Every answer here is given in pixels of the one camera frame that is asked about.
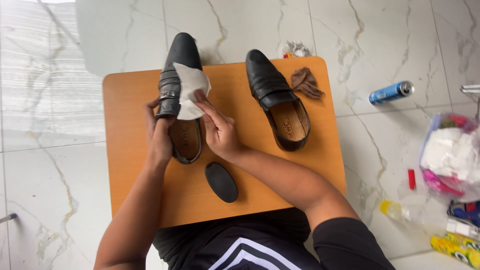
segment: brown rag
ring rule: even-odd
[[[317,80],[308,67],[302,67],[292,73],[292,89],[301,91],[308,98],[321,99],[325,94],[317,88]]]

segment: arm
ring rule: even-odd
[[[95,270],[144,269],[155,236],[165,168],[172,156],[168,127],[174,119],[153,116],[158,99],[144,106],[148,155],[145,165],[108,226],[95,261]]]
[[[195,92],[205,112],[206,142],[221,158],[246,170],[291,205],[305,212],[312,231],[323,221],[358,215],[343,195],[319,173],[242,145],[233,119],[218,112],[202,92]]]

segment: loafer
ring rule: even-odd
[[[156,113],[157,119],[171,115],[177,117],[180,112],[181,84],[173,62],[202,70],[195,39],[189,34],[177,34],[168,51],[165,67],[158,82],[160,104]],[[173,143],[174,158],[183,164],[197,160],[202,152],[200,119],[176,120],[168,133]]]
[[[250,91],[267,115],[276,144],[284,151],[302,148],[310,133],[302,101],[261,51],[249,51],[245,62]]]

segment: white marble floor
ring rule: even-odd
[[[111,218],[101,82],[161,69],[180,31],[204,64],[278,58],[302,41],[327,62],[347,198],[399,269],[435,256],[378,210],[402,193],[433,113],[473,116],[458,90],[480,83],[477,0],[0,0],[0,269],[91,269]],[[367,95],[410,80],[410,98],[374,107]],[[155,252],[148,268],[165,268]]]

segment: white tissue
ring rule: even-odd
[[[197,101],[193,94],[195,90],[201,89],[205,96],[208,96],[212,86],[208,76],[201,70],[189,68],[186,65],[173,63],[180,78],[181,92],[179,102],[181,105],[177,119],[193,120],[202,117],[205,113],[194,102]]]

